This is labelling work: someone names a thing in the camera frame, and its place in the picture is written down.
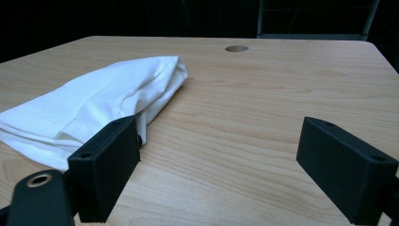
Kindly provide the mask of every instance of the towel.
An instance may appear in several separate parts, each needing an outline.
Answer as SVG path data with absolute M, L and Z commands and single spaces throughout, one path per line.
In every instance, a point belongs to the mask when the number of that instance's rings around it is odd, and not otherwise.
M 180 87 L 178 56 L 118 62 L 0 114 L 0 140 L 43 165 L 67 170 L 67 158 L 109 122 L 136 114 L 137 132 Z

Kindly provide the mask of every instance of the cloth fold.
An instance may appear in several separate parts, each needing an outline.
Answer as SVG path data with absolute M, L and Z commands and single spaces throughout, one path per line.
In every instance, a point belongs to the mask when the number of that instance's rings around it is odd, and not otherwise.
M 67 170 L 67 158 L 109 122 L 136 114 L 137 132 L 180 87 L 178 56 L 118 62 L 0 114 L 0 140 L 46 166 Z

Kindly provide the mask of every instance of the wood grain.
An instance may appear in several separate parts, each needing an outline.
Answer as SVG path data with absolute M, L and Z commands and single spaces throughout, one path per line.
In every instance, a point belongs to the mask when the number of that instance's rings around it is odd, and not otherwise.
M 188 78 L 148 126 L 105 225 L 349 225 L 295 161 L 305 116 L 399 159 L 399 76 L 360 41 L 89 37 L 0 64 L 0 111 L 111 63 L 164 55 L 181 56 Z M 4 144 L 0 164 L 0 206 L 45 169 Z

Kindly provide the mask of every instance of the white cloth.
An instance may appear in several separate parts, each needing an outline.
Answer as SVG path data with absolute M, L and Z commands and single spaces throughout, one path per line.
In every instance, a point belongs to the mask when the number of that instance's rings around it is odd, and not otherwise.
M 2 112 L 0 140 L 41 164 L 66 170 L 67 158 L 115 119 L 136 114 L 145 143 L 146 125 L 186 77 L 178 56 L 109 65 Z

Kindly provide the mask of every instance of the light wood surface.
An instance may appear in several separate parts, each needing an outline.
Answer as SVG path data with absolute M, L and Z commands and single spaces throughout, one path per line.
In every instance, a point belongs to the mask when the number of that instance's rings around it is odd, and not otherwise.
M 248 50 L 225 51 L 237 44 Z M 399 75 L 360 41 L 89 37 L 0 64 L 0 111 L 111 63 L 164 55 L 181 56 L 188 78 L 149 125 L 105 225 L 349 225 L 295 161 L 305 116 L 399 159 Z M 3 143 L 0 164 L 0 207 L 46 169 Z

